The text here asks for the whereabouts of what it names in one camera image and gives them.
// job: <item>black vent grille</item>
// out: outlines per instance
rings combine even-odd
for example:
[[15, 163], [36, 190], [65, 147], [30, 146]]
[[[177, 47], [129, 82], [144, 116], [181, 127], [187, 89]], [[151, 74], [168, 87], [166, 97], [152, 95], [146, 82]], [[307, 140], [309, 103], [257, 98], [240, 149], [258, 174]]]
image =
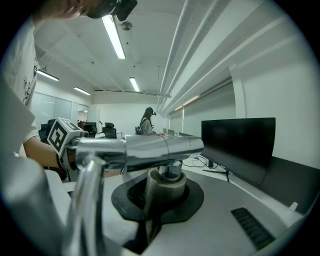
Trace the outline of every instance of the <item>black vent grille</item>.
[[231, 213], [257, 250], [262, 249], [275, 240], [275, 238], [246, 208], [242, 207], [234, 209]]
[[130, 187], [127, 191], [129, 200], [139, 207], [141, 210], [145, 206], [145, 190], [147, 186], [147, 179], [143, 179], [134, 186]]

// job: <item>woman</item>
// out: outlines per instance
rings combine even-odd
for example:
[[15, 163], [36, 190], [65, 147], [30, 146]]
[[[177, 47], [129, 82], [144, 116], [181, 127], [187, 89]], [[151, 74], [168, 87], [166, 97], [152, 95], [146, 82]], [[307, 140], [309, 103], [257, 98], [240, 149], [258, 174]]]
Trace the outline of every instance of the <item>woman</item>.
[[152, 107], [148, 107], [142, 118], [141, 118], [141, 121], [140, 121], [140, 132], [141, 132], [141, 135], [155, 135], [155, 133], [152, 131], [153, 129], [153, 125], [151, 123], [151, 116], [153, 115], [157, 115], [156, 112], [154, 112], [154, 110], [152, 109]]

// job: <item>long hair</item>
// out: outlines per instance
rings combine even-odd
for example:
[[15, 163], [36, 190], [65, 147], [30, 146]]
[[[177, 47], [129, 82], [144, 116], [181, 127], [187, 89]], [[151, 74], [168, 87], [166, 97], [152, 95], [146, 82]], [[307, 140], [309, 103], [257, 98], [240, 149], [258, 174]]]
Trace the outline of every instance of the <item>long hair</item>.
[[150, 125], [152, 126], [152, 123], [151, 123], [151, 113], [149, 112], [149, 111], [145, 111], [144, 112], [144, 114], [143, 114], [143, 116], [142, 116], [142, 118], [141, 118], [141, 121], [140, 121], [140, 127], [141, 127], [141, 125], [142, 125], [142, 120], [144, 119], [144, 118], [146, 118], [146, 119], [148, 119], [149, 121], [150, 121]]

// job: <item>person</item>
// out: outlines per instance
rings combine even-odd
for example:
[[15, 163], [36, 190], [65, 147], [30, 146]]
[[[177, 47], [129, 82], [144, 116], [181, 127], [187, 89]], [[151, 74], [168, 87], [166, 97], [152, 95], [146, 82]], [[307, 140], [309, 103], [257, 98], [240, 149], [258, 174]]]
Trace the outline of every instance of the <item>person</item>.
[[151, 117], [152, 116], [156, 116], [157, 113], [154, 112], [154, 110], [152, 109], [152, 107], [148, 107], [142, 118], [141, 118], [141, 121], [140, 121], [140, 132], [141, 132], [141, 135], [156, 135], [152, 129], [153, 129], [153, 125], [152, 125], [152, 122], [151, 122]]
[[[33, 35], [35, 27], [43, 21], [68, 20], [92, 15], [95, 12], [98, 12], [95, 18], [101, 18], [108, 14], [104, 13], [106, 2], [107, 0], [45, 1], [22, 25], [4, 54], [0, 64], [1, 86], [11, 88], [15, 95], [30, 108], [39, 69]], [[58, 168], [65, 173], [53, 147], [40, 141], [35, 121], [28, 129], [19, 155], [35, 160], [43, 167]], [[75, 161], [75, 154], [71, 155], [69, 161]]]

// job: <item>chrome metal pipe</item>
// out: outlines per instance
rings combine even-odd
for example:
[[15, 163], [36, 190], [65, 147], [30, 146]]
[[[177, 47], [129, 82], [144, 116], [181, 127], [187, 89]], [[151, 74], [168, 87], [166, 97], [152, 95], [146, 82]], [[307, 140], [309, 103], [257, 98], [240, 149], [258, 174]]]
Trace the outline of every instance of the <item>chrome metal pipe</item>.
[[63, 256], [106, 255], [102, 232], [104, 164], [95, 156], [80, 173], [63, 237]]
[[117, 139], [82, 138], [76, 150], [76, 163], [83, 169], [92, 157], [105, 161], [107, 170], [124, 169], [124, 173], [158, 166], [201, 154], [204, 144], [190, 136], [126, 136]]

